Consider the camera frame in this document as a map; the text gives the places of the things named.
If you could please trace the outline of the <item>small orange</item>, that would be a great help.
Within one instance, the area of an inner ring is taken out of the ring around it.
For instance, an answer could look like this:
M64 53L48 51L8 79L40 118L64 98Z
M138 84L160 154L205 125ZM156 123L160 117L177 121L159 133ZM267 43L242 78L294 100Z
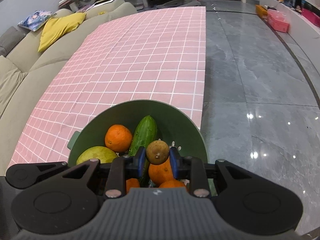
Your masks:
M114 152L126 152L129 150L133 135L123 125L112 125L105 135L105 145Z

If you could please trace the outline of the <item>grey cushion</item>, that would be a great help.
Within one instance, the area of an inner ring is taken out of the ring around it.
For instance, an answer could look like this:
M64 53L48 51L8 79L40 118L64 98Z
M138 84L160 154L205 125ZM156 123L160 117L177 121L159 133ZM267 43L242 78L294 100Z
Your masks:
M25 37L25 33L11 26L0 37L0 55L6 57Z

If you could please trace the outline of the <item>yellow cushion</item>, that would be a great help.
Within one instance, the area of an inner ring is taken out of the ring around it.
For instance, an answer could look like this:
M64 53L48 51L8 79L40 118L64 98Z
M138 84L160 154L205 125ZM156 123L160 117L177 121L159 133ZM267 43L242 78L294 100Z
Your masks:
M42 30L38 52L44 52L63 35L77 29L85 18L85 13L77 12L64 17L49 19Z

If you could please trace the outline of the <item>green bowl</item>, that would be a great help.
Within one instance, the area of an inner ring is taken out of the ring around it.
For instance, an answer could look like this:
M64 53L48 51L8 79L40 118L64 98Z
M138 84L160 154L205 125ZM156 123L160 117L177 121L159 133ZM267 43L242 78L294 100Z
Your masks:
M135 189L210 196L199 130L166 103L135 100L113 106L75 132L68 147L67 188L80 196L118 198Z

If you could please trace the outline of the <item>large green-yellow pear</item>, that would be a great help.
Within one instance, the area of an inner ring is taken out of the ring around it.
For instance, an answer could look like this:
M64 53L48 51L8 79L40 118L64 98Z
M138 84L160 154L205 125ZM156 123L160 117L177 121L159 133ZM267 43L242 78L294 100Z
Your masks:
M118 155L111 149L104 146L94 146L85 150L76 160L76 165L90 159L99 159L101 164L111 163Z

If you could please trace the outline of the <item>beige sofa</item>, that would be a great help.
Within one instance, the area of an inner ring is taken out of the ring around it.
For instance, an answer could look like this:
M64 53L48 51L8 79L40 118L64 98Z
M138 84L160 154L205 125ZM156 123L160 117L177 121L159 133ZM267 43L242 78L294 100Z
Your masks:
M137 13L124 0L89 9L73 31L39 51L42 29L29 32L7 55L1 56L1 175L5 175L31 112L53 78L99 25Z

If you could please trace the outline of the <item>magenta box on shelf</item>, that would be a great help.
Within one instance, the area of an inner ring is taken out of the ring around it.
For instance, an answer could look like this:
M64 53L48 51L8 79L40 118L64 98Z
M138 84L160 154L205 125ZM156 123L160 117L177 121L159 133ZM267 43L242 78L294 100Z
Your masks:
M302 15L313 25L320 27L320 17L317 14L308 9L302 8Z

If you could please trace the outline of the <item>orange storage box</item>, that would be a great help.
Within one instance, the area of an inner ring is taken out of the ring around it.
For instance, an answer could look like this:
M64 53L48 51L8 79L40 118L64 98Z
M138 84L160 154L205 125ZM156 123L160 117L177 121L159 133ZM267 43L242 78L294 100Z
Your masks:
M255 10L256 10L256 13L259 16L259 18L261 18L262 20L267 19L267 17L268 17L268 10L267 9L265 9L261 5L256 5Z

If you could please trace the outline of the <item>brown longan hidden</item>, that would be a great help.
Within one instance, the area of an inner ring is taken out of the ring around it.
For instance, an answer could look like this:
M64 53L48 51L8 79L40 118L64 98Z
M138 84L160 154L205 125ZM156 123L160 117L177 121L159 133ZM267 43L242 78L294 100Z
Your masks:
M169 157L169 146L162 140L151 142L146 148L146 158L153 165L161 165Z

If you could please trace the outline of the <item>white marble tv bench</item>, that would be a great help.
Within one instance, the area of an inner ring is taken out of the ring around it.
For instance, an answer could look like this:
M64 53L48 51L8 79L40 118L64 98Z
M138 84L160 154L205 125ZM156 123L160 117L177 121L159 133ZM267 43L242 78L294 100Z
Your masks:
M290 22L290 36L308 56L313 65L319 69L319 27L277 0L259 0L259 3L260 5L275 7L287 16Z

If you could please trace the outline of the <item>medium orange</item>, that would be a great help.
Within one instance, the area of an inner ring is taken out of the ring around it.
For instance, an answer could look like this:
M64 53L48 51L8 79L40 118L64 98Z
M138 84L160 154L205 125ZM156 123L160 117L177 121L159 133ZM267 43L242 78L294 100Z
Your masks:
M169 180L163 182L161 185L159 185L159 188L177 188L177 187L185 187L185 184L179 180Z

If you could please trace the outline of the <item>orange inside bowl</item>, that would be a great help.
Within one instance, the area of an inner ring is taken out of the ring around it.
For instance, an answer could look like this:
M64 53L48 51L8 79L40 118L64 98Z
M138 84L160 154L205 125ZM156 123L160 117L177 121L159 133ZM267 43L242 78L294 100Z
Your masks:
M136 178L131 178L126 181L126 192L129 193L131 188L139 188L140 183Z

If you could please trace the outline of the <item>large orange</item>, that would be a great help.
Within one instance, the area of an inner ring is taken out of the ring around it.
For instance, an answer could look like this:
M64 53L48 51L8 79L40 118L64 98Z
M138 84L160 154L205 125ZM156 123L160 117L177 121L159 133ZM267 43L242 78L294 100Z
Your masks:
M168 158L164 163L160 165L150 164L148 173L151 181L156 186L160 186L164 182L174 179L170 165L170 158Z

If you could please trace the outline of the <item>green cucumber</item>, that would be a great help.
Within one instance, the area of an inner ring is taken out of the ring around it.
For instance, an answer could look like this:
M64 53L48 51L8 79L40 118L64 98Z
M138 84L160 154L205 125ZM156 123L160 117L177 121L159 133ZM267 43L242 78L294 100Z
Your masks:
M157 139L157 124L154 118L150 115L145 116L136 127L133 135L129 156L135 156L140 146L147 148L147 146Z

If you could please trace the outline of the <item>pink checkered tablecloth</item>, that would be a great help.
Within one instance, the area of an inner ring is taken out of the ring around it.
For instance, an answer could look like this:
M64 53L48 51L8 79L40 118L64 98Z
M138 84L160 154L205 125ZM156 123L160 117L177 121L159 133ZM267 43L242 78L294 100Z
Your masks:
M31 109L4 165L67 160L75 131L130 100L168 103L200 126L205 57L204 7L150 10L100 25L44 91L27 97Z

